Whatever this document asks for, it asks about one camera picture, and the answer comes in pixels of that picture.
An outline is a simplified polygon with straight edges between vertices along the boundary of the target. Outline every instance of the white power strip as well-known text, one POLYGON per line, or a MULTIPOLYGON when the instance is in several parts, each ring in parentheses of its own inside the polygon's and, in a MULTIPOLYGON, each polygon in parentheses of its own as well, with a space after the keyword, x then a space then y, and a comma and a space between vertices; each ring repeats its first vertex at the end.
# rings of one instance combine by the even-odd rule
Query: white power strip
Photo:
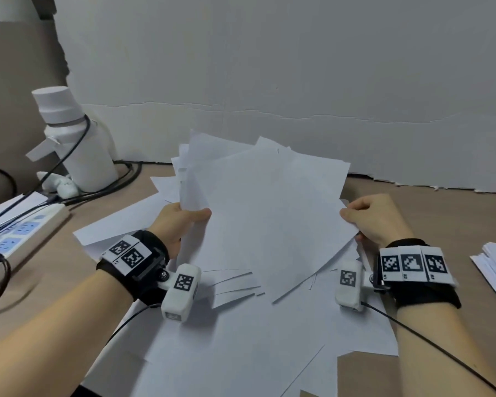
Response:
MULTIPOLYGON (((14 270, 31 252, 70 215, 63 204, 53 204, 36 209, 26 217, 12 223, 0 233, 0 253, 14 270)), ((0 282, 4 278, 0 265, 0 282)))

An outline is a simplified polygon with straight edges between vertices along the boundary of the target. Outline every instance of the finger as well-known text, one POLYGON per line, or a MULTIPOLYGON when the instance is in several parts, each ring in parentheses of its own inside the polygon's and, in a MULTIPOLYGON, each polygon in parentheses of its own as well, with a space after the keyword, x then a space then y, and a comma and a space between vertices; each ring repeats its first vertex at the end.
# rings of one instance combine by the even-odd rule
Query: finger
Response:
POLYGON ((371 206, 371 203, 373 203, 373 196, 374 195, 362 196, 361 198, 352 201, 349 205, 347 205, 347 208, 355 210, 367 209, 371 206))
POLYGON ((187 211, 187 212, 189 213, 189 220, 193 222, 208 220, 212 215, 212 211, 208 207, 202 210, 187 211))
POLYGON ((348 223, 353 224, 357 223, 357 220, 361 214, 362 212, 349 208, 340 210, 340 216, 348 223))

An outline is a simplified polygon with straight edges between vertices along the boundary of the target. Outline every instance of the wooden desk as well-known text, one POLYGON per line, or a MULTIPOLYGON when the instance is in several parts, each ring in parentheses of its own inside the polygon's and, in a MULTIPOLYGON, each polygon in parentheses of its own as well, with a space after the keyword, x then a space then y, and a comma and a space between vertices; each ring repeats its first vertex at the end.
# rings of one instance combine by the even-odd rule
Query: wooden desk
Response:
MULTIPOLYGON (((11 309, 0 313, 0 339, 32 318, 94 271, 73 231, 156 192, 150 176, 173 175, 172 167, 145 166, 129 187, 73 210, 72 217, 14 276, 0 301, 0 309, 33 291, 11 309)), ((342 197, 389 192, 416 235, 445 253, 460 283, 461 314, 478 344, 496 368, 496 294, 471 262, 489 241, 496 242, 496 195, 426 187, 396 187, 349 178, 342 197)), ((338 361, 340 397, 400 396, 397 357, 352 353, 338 361)))

